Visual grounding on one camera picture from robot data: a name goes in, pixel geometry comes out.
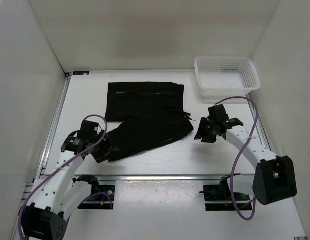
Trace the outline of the aluminium rail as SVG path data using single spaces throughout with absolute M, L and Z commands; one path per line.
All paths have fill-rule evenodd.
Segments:
M 67 90 L 69 87 L 71 76 L 72 76 L 71 72 L 68 72 L 65 74 L 65 80 L 63 81 L 63 86 L 62 86 L 62 89 L 61 89 L 61 92 L 59 95 L 59 99 L 58 99 L 58 102 L 57 102 L 57 105 L 56 105 L 56 108 L 55 108 L 55 111 L 53 114 L 52 121 L 50 123 L 48 135 L 47 135 L 47 138 L 45 140 L 45 145 L 41 151 L 41 155 L 40 155 L 40 158 L 38 160 L 38 164 L 37 164 L 37 167 L 35 169 L 35 173 L 32 175 L 31 180 L 28 181 L 25 185 L 24 192 L 22 194 L 21 203 L 23 203 L 24 200 L 26 199 L 26 197 L 25 197 L 26 189 L 28 187 L 30 187 L 34 183 L 35 180 L 40 179 L 40 176 L 42 175 L 42 171 L 46 168 L 48 157 L 49 157 L 50 150 L 52 147 L 52 143 L 54 140 L 54 136 L 56 133 L 57 125 L 58 125 L 58 122 L 60 119 L 60 115 L 62 112 L 63 104 L 64 104 L 64 101 L 66 98 L 66 94 L 67 94 Z
M 245 96 L 246 98 L 248 98 L 249 100 L 253 101 L 252 99 L 252 94 L 249 93 Z M 249 101 L 247 100 L 247 103 L 249 105 L 249 108 L 250 108 L 250 111 L 251 111 L 251 114 L 252 114 L 252 117 L 254 118 L 255 117 L 255 107 L 254 105 Z M 261 122 L 261 119 L 260 119 L 260 113 L 259 113 L 259 110 L 258 110 L 258 123 L 256 124 L 255 126 L 255 131 L 257 132 L 257 135 L 258 135 L 258 138 L 261 142 L 261 144 L 268 150 L 272 150 L 270 145 L 269 145 L 269 141 L 267 139 L 267 136 L 266 136 L 266 133 L 265 133 L 265 130 L 264 130 L 264 127 L 262 125 L 262 122 Z M 293 237 L 294 240 L 308 240 L 307 236 L 295 236 Z
M 184 175 L 105 175 L 94 174 L 99 181 L 209 181 L 219 180 L 225 174 L 184 174 Z

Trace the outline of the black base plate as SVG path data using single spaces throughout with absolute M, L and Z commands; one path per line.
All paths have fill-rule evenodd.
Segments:
M 92 192 L 97 194 L 103 192 L 104 194 L 90 197 L 87 201 L 79 205 L 79 210 L 113 210 L 115 198 L 115 182 L 100 181 L 98 187 Z
M 221 194 L 219 185 L 203 185 L 203 189 L 199 192 L 204 196 L 206 212 L 234 212 L 235 208 L 230 197 Z M 237 207 L 240 211 L 251 211 L 252 203 L 250 197 L 242 193 L 234 193 Z

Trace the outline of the aluminium right rail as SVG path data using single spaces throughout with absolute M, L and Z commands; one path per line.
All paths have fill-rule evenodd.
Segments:
M 253 101 L 252 99 L 252 94 L 249 93 L 245 96 L 246 98 L 248 98 L 249 100 Z M 252 114 L 252 117 L 254 118 L 255 117 L 255 107 L 254 105 L 249 101 L 247 100 L 247 103 L 249 105 L 249 108 L 250 108 L 250 111 L 251 111 L 251 114 Z M 267 139 L 267 136 L 266 136 L 266 133 L 265 133 L 265 130 L 264 130 L 264 127 L 262 125 L 262 122 L 261 122 L 261 119 L 260 119 L 260 113 L 259 113 L 259 110 L 258 110 L 258 123 L 256 124 L 255 126 L 255 131 L 257 132 L 257 135 L 258 135 L 258 138 L 261 142 L 261 144 L 268 150 L 272 150 L 270 145 L 269 145 L 269 141 Z M 295 236 L 293 237 L 294 240 L 308 240 L 307 236 Z

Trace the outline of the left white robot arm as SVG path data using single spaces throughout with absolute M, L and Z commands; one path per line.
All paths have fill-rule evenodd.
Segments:
M 84 202 L 99 199 L 111 203 L 111 197 L 99 188 L 98 178 L 81 175 L 77 169 L 88 155 L 96 162 L 114 150 L 107 129 L 87 118 L 80 129 L 70 133 L 61 146 L 55 171 L 27 197 L 18 216 L 20 239 L 61 240 L 72 213 Z

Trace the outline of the aluminium front rail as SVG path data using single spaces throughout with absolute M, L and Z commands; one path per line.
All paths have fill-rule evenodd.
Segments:
M 209 181 L 219 180 L 225 174 L 184 174 L 184 175 L 105 175 L 94 174 L 99 181 Z

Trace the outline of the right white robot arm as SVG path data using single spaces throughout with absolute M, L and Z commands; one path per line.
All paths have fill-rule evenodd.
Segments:
M 294 166 L 288 156 L 278 156 L 265 149 L 262 144 L 249 136 L 243 123 L 229 118 L 223 105 L 208 108 L 209 115 L 202 117 L 195 140 L 212 144 L 222 137 L 240 151 L 251 164 L 253 176 L 230 173 L 219 183 L 219 194 L 225 200 L 237 193 L 254 197 L 266 206 L 297 194 Z

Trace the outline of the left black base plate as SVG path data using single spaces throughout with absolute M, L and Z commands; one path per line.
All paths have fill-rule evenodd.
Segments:
M 104 194 L 90 197 L 87 201 L 79 205 L 79 210 L 113 210 L 115 198 L 115 182 L 100 181 L 98 187 L 92 192 L 97 194 L 103 192 Z

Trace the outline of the black shorts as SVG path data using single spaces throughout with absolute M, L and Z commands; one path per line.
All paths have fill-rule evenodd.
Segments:
M 105 120 L 117 147 L 105 159 L 118 161 L 185 138 L 193 131 L 183 109 L 184 85 L 172 82 L 111 82 Z

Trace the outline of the white plastic basket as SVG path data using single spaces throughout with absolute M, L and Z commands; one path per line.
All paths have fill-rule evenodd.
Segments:
M 260 88 L 252 61 L 242 56 L 199 56 L 194 70 L 204 98 L 245 96 Z

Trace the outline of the aluminium left rail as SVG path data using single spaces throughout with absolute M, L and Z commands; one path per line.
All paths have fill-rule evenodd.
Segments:
M 54 140 L 54 136 L 56 133 L 57 125 L 58 125 L 58 122 L 60 119 L 60 115 L 62 112 L 63 104 L 64 104 L 64 101 L 66 98 L 66 94 L 67 94 L 67 90 L 69 87 L 71 76 L 72 76 L 71 72 L 68 72 L 65 74 L 65 80 L 63 81 L 63 86 L 62 86 L 62 89 L 61 89 L 61 92 L 59 95 L 59 99 L 58 99 L 58 102 L 57 102 L 57 105 L 56 105 L 56 108 L 55 108 L 55 111 L 53 114 L 52 121 L 50 123 L 48 135 L 47 135 L 47 138 L 45 140 L 45 145 L 41 151 L 41 155 L 40 155 L 40 158 L 38 160 L 38 164 L 37 164 L 37 167 L 35 169 L 35 173 L 32 175 L 31 180 L 28 181 L 25 185 L 24 192 L 22 194 L 21 203 L 23 203 L 24 200 L 26 199 L 26 197 L 25 197 L 26 189 L 28 187 L 30 187 L 34 183 L 35 180 L 40 179 L 40 176 L 42 175 L 42 171 L 46 168 L 48 157 L 49 157 L 50 150 L 52 147 L 52 143 Z

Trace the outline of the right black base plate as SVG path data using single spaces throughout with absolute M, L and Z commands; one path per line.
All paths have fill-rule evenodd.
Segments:
M 203 185 L 203 189 L 199 192 L 204 196 L 206 212 L 234 212 L 235 208 L 230 197 L 221 194 L 219 185 Z M 250 197 L 242 193 L 234 193 L 237 207 L 240 211 L 251 211 L 252 203 Z

